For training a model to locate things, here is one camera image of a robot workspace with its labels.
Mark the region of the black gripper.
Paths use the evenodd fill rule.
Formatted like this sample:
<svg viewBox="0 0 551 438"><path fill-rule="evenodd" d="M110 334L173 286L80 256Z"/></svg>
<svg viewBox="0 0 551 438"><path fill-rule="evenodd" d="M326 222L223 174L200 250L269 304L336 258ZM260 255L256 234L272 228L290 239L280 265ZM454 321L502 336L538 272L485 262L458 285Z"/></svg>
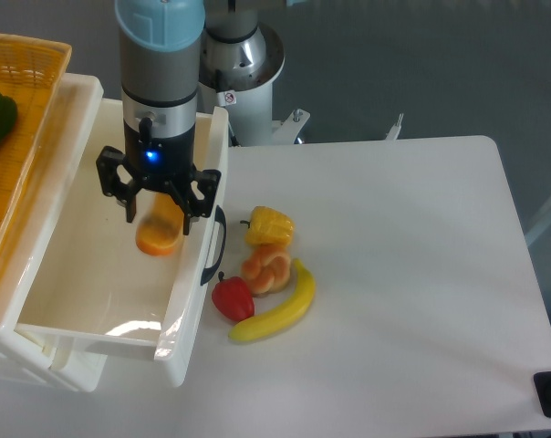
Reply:
<svg viewBox="0 0 551 438"><path fill-rule="evenodd" d="M168 192L182 210L182 232L188 235L192 221L211 215L222 178L219 170L194 168L194 126L170 138L155 137L153 128L147 128L146 141L127 123L123 128L125 154L104 146L96 159L102 193L114 197L125 209L126 222L132 223L139 190ZM130 175L128 182L121 180L119 168Z"/></svg>

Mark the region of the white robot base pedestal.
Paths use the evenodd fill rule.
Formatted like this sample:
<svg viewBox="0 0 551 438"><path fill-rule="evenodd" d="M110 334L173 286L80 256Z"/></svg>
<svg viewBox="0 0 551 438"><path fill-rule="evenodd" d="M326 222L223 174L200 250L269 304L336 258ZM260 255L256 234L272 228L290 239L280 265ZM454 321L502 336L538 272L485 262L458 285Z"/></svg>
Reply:
<svg viewBox="0 0 551 438"><path fill-rule="evenodd" d="M199 111L228 112L230 144L235 147L287 145L300 140L310 113L296 108L284 120L273 118L273 86L285 65L285 50L271 27L258 24L235 39L217 30L202 34Z"/></svg>

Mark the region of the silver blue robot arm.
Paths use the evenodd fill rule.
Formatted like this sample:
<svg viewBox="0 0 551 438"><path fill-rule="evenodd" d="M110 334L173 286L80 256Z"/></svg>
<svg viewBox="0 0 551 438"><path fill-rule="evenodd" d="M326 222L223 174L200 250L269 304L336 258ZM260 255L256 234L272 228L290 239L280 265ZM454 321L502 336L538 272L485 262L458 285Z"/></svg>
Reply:
<svg viewBox="0 0 551 438"><path fill-rule="evenodd" d="M269 1L118 1L125 147L97 160L101 189L136 214L142 190L169 195L186 220L210 215L221 174L193 161L195 113L221 107L231 139L269 145L273 84L285 52L258 13Z"/></svg>

